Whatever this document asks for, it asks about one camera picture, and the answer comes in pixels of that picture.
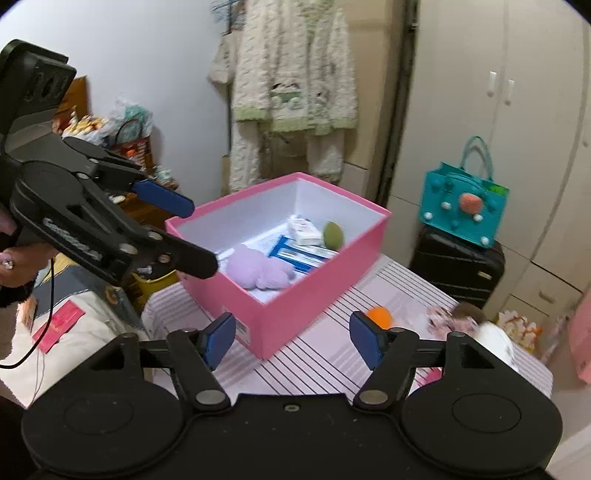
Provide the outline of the person's left hand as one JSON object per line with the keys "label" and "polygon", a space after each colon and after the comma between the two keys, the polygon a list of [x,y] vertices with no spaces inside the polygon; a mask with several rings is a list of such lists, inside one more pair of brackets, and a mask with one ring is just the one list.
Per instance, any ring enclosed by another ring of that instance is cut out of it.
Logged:
{"label": "person's left hand", "polygon": [[46,243],[15,246],[1,252],[1,286],[20,287],[34,280],[57,255],[57,250]]}

